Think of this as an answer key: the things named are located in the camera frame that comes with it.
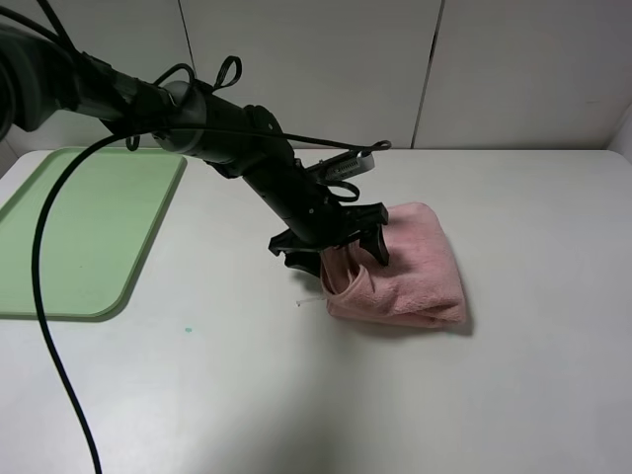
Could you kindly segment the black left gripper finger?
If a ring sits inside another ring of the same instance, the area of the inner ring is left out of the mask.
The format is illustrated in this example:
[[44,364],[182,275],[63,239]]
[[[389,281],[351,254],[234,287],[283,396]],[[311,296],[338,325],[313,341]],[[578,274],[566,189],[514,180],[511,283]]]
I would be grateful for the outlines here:
[[375,224],[363,230],[359,238],[359,246],[368,252],[380,266],[387,267],[389,265],[390,255],[385,244],[381,224]]
[[284,253],[287,268],[304,272],[319,278],[321,274],[321,255],[319,252],[291,251]]

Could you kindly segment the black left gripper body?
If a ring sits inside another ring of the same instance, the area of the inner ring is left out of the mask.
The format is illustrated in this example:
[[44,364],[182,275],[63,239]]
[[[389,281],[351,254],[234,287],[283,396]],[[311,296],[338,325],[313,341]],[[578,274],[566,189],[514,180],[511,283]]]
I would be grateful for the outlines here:
[[382,203],[358,204],[358,187],[346,181],[319,184],[307,168],[298,159],[268,159],[268,206],[287,226],[271,239],[271,252],[319,252],[359,242],[363,230],[388,223]]

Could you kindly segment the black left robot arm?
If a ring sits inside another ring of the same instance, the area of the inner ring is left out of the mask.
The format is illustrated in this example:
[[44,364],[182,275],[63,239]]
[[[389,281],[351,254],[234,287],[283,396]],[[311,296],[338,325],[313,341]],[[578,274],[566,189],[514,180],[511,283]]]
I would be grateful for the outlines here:
[[244,180],[284,222],[269,248],[289,268],[318,275],[322,251],[351,243],[388,264],[387,210],[359,204],[349,183],[370,169],[373,148],[341,143],[337,156],[304,166],[293,149],[298,136],[283,132],[271,112],[219,96],[241,77],[238,57],[224,60],[213,84],[195,75],[177,81],[171,72],[146,82],[77,50],[55,15],[48,27],[10,9],[1,18],[3,131],[33,132],[66,111],[98,119],[110,141],[123,141],[129,150],[148,134],[166,151]]

